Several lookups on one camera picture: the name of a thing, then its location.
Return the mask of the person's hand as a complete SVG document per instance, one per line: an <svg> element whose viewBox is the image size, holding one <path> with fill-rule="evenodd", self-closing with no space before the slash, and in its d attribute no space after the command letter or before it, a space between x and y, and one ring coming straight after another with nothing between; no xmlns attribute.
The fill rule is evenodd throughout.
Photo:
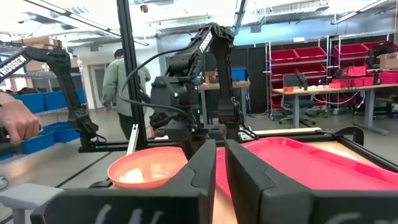
<svg viewBox="0 0 398 224"><path fill-rule="evenodd" d="M34 137L41 130L38 117L25 104L3 92L0 92L0 127L6 129L13 144Z"/></svg>

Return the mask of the blue plastic bin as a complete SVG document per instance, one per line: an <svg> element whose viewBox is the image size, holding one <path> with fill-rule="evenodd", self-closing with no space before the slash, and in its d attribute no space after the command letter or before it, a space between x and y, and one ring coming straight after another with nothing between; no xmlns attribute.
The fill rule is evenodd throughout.
<svg viewBox="0 0 398 224"><path fill-rule="evenodd" d="M233 79L234 82L247 81L248 71L246 67L232 67L231 78Z"/></svg>
<svg viewBox="0 0 398 224"><path fill-rule="evenodd" d="M40 133L38 136L22 141L22 152L32 154L55 144L53 132Z"/></svg>
<svg viewBox="0 0 398 224"><path fill-rule="evenodd" d="M44 134L52 133L56 143L66 143L80 137L67 121L56 122L42 128Z"/></svg>
<svg viewBox="0 0 398 224"><path fill-rule="evenodd" d="M14 98L21 100L33 114L45 111L43 93L14 95Z"/></svg>
<svg viewBox="0 0 398 224"><path fill-rule="evenodd" d="M44 106L46 110L57 110L67 106L61 91L44 93Z"/></svg>

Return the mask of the red plastic tray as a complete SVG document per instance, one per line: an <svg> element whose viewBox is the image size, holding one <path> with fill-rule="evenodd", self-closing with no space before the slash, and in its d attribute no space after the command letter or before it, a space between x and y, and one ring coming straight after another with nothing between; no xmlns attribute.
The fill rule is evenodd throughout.
<svg viewBox="0 0 398 224"><path fill-rule="evenodd" d="M279 172L313 190L398 191L398 174L299 141L274 137L240 144ZM215 184L231 198L225 147L216 152Z"/></svg>

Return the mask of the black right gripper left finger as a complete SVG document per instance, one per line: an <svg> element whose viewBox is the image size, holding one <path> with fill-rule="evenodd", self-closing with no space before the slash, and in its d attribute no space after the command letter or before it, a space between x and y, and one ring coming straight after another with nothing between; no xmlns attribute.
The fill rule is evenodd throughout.
<svg viewBox="0 0 398 224"><path fill-rule="evenodd" d="M65 190L30 215L32 224L211 224L216 143L207 140L154 189Z"/></svg>

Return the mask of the person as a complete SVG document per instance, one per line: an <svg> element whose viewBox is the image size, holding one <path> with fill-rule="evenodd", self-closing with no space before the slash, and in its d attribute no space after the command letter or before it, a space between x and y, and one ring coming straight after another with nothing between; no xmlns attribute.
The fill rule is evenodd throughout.
<svg viewBox="0 0 398 224"><path fill-rule="evenodd" d="M126 77L124 50L117 49L114 60L108 65L104 74L101 102L106 111L110 111L112 106L116 105L121 129L126 139L129 139L134 124L131 105L118 96L118 91L126 81Z"/></svg>

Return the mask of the black aluminium table frame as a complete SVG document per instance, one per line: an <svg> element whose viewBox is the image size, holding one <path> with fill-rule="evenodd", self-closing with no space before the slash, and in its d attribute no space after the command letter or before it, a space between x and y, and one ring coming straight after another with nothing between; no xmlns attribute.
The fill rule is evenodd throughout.
<svg viewBox="0 0 398 224"><path fill-rule="evenodd" d="M128 95L127 98L133 100L139 100L139 84L140 79L137 76L133 76L129 78L128 75L133 72L138 66L136 61L136 53L135 53L135 45L133 43L132 36L132 24L128 6L128 0L115 0L118 10L118 19L119 19L119 30L121 31L121 43L123 47L123 62L124 65L122 68L126 72L126 81L127 81L127 89ZM132 105L129 104L129 110L132 112L132 124L138 125L138 136L137 136L137 148L139 150L148 148L150 146L155 146L153 140L147 139L147 128L146 122L144 121L144 111L142 106L140 105ZM78 149L80 153L89 153L89 152L113 152L113 151L125 151L127 149L128 141L120 141L120 142L99 142L92 141L90 139L82 140L81 146ZM369 159L371 162L374 162L377 166L382 167L383 169L387 169L393 172L398 172L398 165L394 164L387 159L365 149L363 146L360 146L358 143L351 143L350 147L354 152L359 153L359 155L363 156L366 159Z"/></svg>

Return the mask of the small wooden table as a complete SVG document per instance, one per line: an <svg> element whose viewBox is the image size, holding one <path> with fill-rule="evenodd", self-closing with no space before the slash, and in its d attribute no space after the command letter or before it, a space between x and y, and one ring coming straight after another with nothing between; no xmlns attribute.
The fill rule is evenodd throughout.
<svg viewBox="0 0 398 224"><path fill-rule="evenodd" d="M241 90L241 110L243 114L243 123L246 123L246 89L250 86L250 81L239 81L233 82L233 88L239 88ZM219 90L220 84L219 83L210 83L206 84L203 83L202 85L198 86L198 91L201 94L201 108L203 112L203 125L208 126L208 116L207 116L207 108L206 108L206 97L205 92L207 90Z"/></svg>

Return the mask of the orange plastic plate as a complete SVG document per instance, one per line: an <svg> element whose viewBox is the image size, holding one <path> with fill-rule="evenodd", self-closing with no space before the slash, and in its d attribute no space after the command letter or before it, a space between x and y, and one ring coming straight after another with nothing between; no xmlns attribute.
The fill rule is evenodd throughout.
<svg viewBox="0 0 398 224"><path fill-rule="evenodd" d="M108 177L119 188L151 189L166 183L187 162L179 147L153 147L114 161L108 168Z"/></svg>

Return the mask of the red plastic bin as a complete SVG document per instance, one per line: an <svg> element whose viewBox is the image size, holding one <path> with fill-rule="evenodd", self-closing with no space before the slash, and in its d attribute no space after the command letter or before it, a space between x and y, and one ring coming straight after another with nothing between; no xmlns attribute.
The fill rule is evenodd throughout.
<svg viewBox="0 0 398 224"><path fill-rule="evenodd" d="M346 44L334 46L333 56L335 59L364 57L368 55L369 48L363 44Z"/></svg>
<svg viewBox="0 0 398 224"><path fill-rule="evenodd" d="M321 63L298 65L296 69L299 73L309 77L326 75L326 68Z"/></svg>
<svg viewBox="0 0 398 224"><path fill-rule="evenodd" d="M397 84L398 72L381 72L379 73L380 84Z"/></svg>
<svg viewBox="0 0 398 224"><path fill-rule="evenodd" d="M326 52L321 47L295 49L299 62L319 61L326 59Z"/></svg>
<svg viewBox="0 0 398 224"><path fill-rule="evenodd" d="M294 49L287 50L273 50L271 52L271 62L272 64L282 64L297 62L299 56Z"/></svg>

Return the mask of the cardboard box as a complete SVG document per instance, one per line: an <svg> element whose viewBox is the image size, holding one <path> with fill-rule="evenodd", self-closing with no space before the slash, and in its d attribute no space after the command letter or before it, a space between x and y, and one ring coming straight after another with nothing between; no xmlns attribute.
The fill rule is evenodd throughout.
<svg viewBox="0 0 398 224"><path fill-rule="evenodd" d="M398 69L398 52L382 54L379 56L380 69L397 70Z"/></svg>
<svg viewBox="0 0 398 224"><path fill-rule="evenodd" d="M40 49L62 49L62 41L53 39L50 36L31 37L19 40L25 46L37 47Z"/></svg>

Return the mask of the long wooden workbench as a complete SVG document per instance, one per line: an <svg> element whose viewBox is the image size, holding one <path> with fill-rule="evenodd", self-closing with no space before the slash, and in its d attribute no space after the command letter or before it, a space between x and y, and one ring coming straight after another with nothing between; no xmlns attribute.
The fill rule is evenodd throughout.
<svg viewBox="0 0 398 224"><path fill-rule="evenodd" d="M398 87L398 83L395 84L383 84L383 85L373 85L373 86L361 86L354 88L353 91L365 92L365 112L364 112L364 121L362 123L354 123L354 125L359 126L360 128L371 130L375 133L379 133L383 136L387 136L389 134L388 131L384 129L377 128L373 126L373 116L374 116L374 102L375 102L375 93L374 90L377 88L391 88ZM313 90L304 90L304 89L294 89L293 91L284 91L282 88L273 89L273 92L282 94L282 95L293 95L293 125L295 128L299 128L300 119L299 119L299 95L319 95L319 94L329 94L329 93L340 93L340 92L348 92L349 89L344 88L322 88L322 89L313 89Z"/></svg>

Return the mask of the black office chair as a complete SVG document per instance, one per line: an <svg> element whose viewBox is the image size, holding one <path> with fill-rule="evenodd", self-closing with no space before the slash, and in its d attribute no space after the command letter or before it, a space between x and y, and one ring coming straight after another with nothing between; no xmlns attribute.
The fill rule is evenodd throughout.
<svg viewBox="0 0 398 224"><path fill-rule="evenodd" d="M285 121L291 120L294 128L299 128L300 121L309 121L313 125L317 122L304 113L304 110L312 108L315 103L311 100L282 100L282 107L285 110L291 111L292 114L281 118L278 123L283 124Z"/></svg>

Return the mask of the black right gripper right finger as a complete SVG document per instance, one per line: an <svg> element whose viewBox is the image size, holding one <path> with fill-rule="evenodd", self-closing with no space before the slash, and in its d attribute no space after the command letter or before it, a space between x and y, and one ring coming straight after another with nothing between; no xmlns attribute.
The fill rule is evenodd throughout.
<svg viewBox="0 0 398 224"><path fill-rule="evenodd" d="M398 224L398 191L313 190L230 139L225 159L238 223Z"/></svg>

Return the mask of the white metal strip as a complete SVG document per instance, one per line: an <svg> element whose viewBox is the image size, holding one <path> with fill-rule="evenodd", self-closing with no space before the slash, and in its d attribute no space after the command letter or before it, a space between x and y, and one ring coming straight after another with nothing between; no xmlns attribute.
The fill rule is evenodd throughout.
<svg viewBox="0 0 398 224"><path fill-rule="evenodd" d="M126 152L127 156L135 152L138 135L139 135L139 125L133 124L131 135L129 138L129 144L127 146L127 152Z"/></svg>

